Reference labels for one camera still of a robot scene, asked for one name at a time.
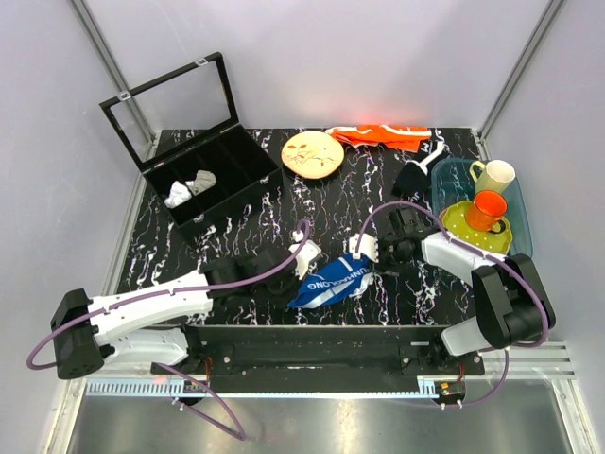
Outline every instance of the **orange cloth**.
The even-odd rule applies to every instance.
[[[345,144],[375,146],[385,144],[389,148],[418,152],[420,143],[431,138],[429,128],[389,125],[336,126],[326,131]]]

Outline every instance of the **orange cup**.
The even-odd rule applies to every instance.
[[[497,192],[481,191],[475,196],[473,204],[466,211],[464,218],[472,229],[479,232],[501,234],[506,229],[502,217],[507,212],[507,201]],[[499,230],[494,231],[494,224],[499,224]]]

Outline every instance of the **white cloth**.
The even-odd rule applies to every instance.
[[[174,182],[170,187],[170,194],[168,198],[164,200],[165,205],[168,208],[176,208],[182,203],[185,203],[191,199],[191,192],[187,189],[187,186],[180,182]]]
[[[198,170],[196,179],[193,182],[185,182],[185,184],[191,189],[193,195],[196,196],[214,186],[216,184],[216,176],[208,170]]]

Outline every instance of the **black glass box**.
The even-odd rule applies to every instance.
[[[282,170],[239,124],[225,62],[216,52],[100,104],[134,163],[185,239],[258,210],[283,185]],[[174,182],[199,170],[216,183],[174,208]]]

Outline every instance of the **yellow mug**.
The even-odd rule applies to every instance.
[[[479,176],[475,173],[475,167],[481,169]],[[474,161],[469,171],[471,177],[475,180],[476,194],[481,191],[493,191],[502,194],[515,177],[514,168],[509,163],[499,159],[489,161],[487,164]]]

